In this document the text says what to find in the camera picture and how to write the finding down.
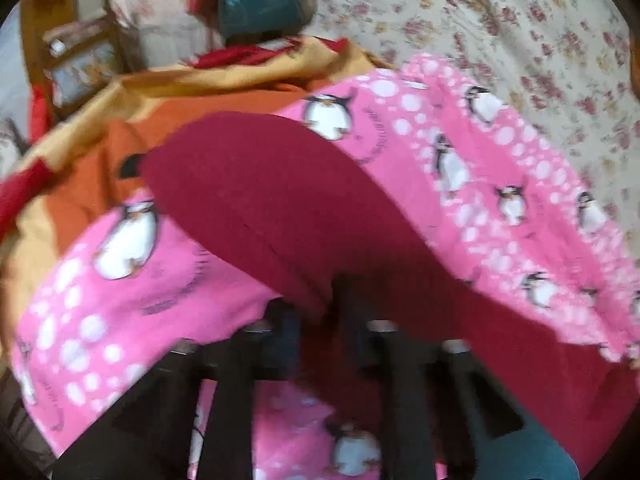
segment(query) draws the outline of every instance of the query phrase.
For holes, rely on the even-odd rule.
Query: teal fabric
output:
[[[299,0],[221,0],[220,33],[260,33],[303,25]]]

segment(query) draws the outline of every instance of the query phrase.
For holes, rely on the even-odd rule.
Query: rose pattern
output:
[[[563,151],[640,262],[640,105],[611,0],[318,0],[306,32],[449,59]]]

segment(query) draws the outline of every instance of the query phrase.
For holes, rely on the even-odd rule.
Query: yellow fabric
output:
[[[140,121],[169,98],[237,92],[277,81],[323,78],[338,82],[376,66],[389,67],[354,44],[334,52],[316,38],[303,38],[295,52],[281,54],[259,66],[212,70],[175,66],[120,76],[69,122],[59,124],[29,150],[18,170],[42,158],[55,173],[60,173],[102,138],[109,121]],[[0,248],[0,336],[6,356],[20,316],[60,256],[44,194],[28,204],[16,223],[17,233],[11,239],[5,237]]]

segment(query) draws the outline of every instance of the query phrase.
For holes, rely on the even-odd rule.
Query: orange blanket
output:
[[[383,63],[357,46],[337,53],[305,38],[295,53],[260,66],[193,70],[184,67],[124,76],[112,82],[69,123],[27,153],[56,174],[51,189],[24,208],[17,231],[0,250],[0,336],[4,352],[42,280],[66,248],[95,219],[141,185],[118,181],[131,153],[161,144],[182,124],[219,110],[274,112],[308,92]]]

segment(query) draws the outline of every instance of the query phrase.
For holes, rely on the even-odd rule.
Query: cartoon penguin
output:
[[[467,182],[469,170],[443,134],[436,138],[436,173],[442,179],[445,190],[453,197]]]
[[[378,440],[368,431],[356,430],[353,424],[325,423],[334,438],[331,465],[327,472],[345,476],[359,476],[380,465],[381,453]]]
[[[29,343],[18,340],[18,350],[22,359],[22,370],[17,373],[16,379],[20,383],[22,389],[22,397],[28,404],[34,406],[36,404],[36,390],[29,373],[29,361],[31,359],[31,345]]]
[[[598,345],[598,351],[600,352],[600,355],[610,363],[617,363],[622,358],[622,355],[614,352],[607,343],[600,343]]]
[[[634,291],[634,298],[631,302],[631,316],[640,321],[640,290]]]
[[[483,123],[491,123],[503,102],[486,88],[472,86],[465,92],[466,105],[469,111],[480,119]]]
[[[598,231],[607,221],[607,215],[588,191],[578,195],[578,225],[588,233]]]
[[[107,280],[135,274],[151,256],[157,232],[153,201],[123,204],[122,218],[95,253],[95,270]]]
[[[302,123],[326,140],[340,140],[351,133],[353,120],[349,102],[355,97],[336,97],[331,94],[318,94],[306,97],[308,104],[302,116]]]
[[[535,306],[549,308],[558,287],[549,281],[544,272],[534,272],[522,280],[522,288],[527,291],[527,299]]]
[[[526,219],[527,203],[522,193],[524,186],[506,186],[500,189],[495,188],[495,192],[500,197],[498,209],[506,218],[510,226],[518,226]]]
[[[597,288],[581,288],[580,292],[583,293],[589,301],[589,306],[593,308],[596,306],[596,301],[598,299],[598,289]]]

